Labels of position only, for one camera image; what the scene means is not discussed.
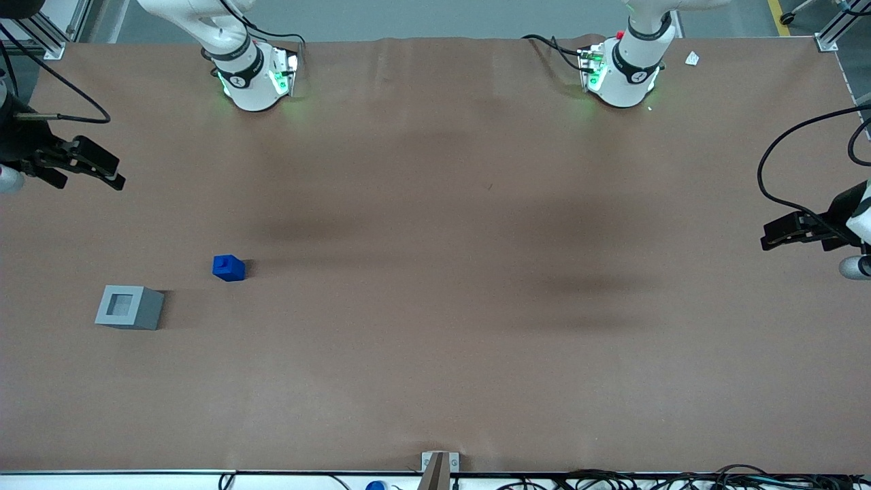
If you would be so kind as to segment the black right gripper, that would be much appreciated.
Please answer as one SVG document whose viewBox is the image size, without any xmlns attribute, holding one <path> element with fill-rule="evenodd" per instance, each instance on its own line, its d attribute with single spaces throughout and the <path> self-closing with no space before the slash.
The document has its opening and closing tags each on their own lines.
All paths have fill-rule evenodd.
<svg viewBox="0 0 871 490">
<path fill-rule="evenodd" d="M 28 176 L 43 180 L 56 189 L 64 189 L 68 177 L 55 168 L 71 163 L 72 172 L 85 174 L 121 191 L 127 179 L 119 173 L 120 159 L 89 137 L 79 135 L 69 144 L 57 137 L 49 122 L 56 114 L 40 114 L 10 92 L 3 93 L 1 109 L 1 157 L 3 164 L 13 163 Z"/>
</svg>

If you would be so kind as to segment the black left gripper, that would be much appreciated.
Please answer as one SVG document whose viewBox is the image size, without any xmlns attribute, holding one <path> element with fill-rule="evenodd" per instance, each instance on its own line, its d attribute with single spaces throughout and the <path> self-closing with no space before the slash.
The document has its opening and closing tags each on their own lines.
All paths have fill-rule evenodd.
<svg viewBox="0 0 871 490">
<path fill-rule="evenodd" d="M 869 180 L 861 181 L 833 199 L 818 219 L 794 211 L 763 226 L 760 246 L 763 251 L 793 243 L 821 240 L 825 252 L 851 245 L 851 241 L 870 241 Z"/>
</svg>

